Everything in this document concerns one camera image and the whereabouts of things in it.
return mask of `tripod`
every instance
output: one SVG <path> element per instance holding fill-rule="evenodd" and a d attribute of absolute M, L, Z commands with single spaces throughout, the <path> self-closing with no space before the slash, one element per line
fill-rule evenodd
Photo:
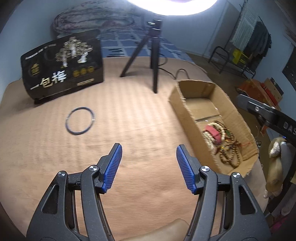
<path fill-rule="evenodd" d="M 151 39 L 151 56 L 150 56 L 150 68 L 153 69 L 153 92 L 157 94 L 157 81 L 158 81 L 158 64 L 159 64 L 159 43 L 160 43 L 160 33 L 162 21 L 154 20 L 153 23 L 148 23 L 151 28 L 149 32 L 145 35 L 142 41 L 139 43 L 136 50 L 133 52 L 132 56 L 128 60 L 126 66 L 124 67 L 120 77 L 125 77 L 127 70 L 135 60 L 135 58 L 140 53 L 141 49 L 147 44 L 148 40 Z"/>

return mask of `hanging clothes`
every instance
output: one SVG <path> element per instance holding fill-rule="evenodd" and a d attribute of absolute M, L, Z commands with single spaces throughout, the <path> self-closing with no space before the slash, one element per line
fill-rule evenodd
<path fill-rule="evenodd" d="M 263 54 L 268 38 L 267 28 L 261 21 L 258 21 L 244 52 L 251 52 L 254 57 Z"/>
<path fill-rule="evenodd" d="M 256 27 L 259 20 L 259 16 L 256 11 L 251 7 L 250 3 L 247 2 L 242 10 L 240 21 L 237 29 L 230 42 L 239 50 L 243 51 Z"/>
<path fill-rule="evenodd" d="M 257 56 L 253 57 L 252 60 L 248 63 L 248 68 L 254 72 L 258 65 L 260 64 L 260 62 L 262 61 L 262 59 L 267 55 L 268 50 L 271 48 L 271 35 L 268 34 L 268 40 L 265 46 L 265 49 L 263 50 L 262 54 L 258 54 Z"/>
<path fill-rule="evenodd" d="M 263 22 L 258 21 L 250 41 L 244 49 L 244 54 L 252 58 L 247 64 L 252 72 L 255 72 L 262 59 L 267 55 L 268 49 L 271 48 L 271 44 L 271 35 L 266 26 Z"/>

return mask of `ceiling light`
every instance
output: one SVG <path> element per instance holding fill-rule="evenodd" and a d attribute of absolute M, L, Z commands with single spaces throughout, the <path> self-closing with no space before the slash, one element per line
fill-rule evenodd
<path fill-rule="evenodd" d="M 128 0 L 132 4 L 160 15 L 192 15 L 212 7 L 217 0 L 191 0 L 175 2 L 171 0 Z"/>

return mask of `tripod leg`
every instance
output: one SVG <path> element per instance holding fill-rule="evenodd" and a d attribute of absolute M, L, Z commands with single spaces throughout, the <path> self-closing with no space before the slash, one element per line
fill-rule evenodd
<path fill-rule="evenodd" d="M 152 38 L 151 65 L 153 67 L 153 92 L 157 94 L 158 64 L 159 64 L 159 38 Z"/>
<path fill-rule="evenodd" d="M 151 53 L 150 53 L 150 68 L 153 69 L 153 61 L 152 56 L 154 55 L 154 48 L 152 48 L 152 41 L 151 41 Z"/>
<path fill-rule="evenodd" d="M 141 49 L 144 47 L 144 45 L 147 43 L 149 39 L 148 35 L 145 35 L 145 37 L 142 39 L 142 41 L 139 43 L 138 47 L 136 48 L 136 50 L 133 52 L 133 55 L 130 57 L 130 59 L 128 60 L 126 66 L 124 67 L 120 77 L 125 77 L 127 70 L 129 69 L 129 67 L 131 66 L 131 64 L 133 63 L 133 61 L 135 60 L 135 58 L 138 56 L 138 54 L 140 53 Z"/>

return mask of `red cloth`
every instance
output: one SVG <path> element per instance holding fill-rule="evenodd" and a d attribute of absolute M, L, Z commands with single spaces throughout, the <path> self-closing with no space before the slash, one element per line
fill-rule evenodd
<path fill-rule="evenodd" d="M 281 219 L 280 221 L 277 221 L 272 227 L 270 228 L 270 232 L 274 234 L 281 226 L 282 224 L 286 221 L 287 216 Z"/>
<path fill-rule="evenodd" d="M 205 131 L 211 134 L 211 136 L 216 140 L 217 144 L 221 144 L 221 135 L 214 127 L 207 125 L 205 127 Z"/>

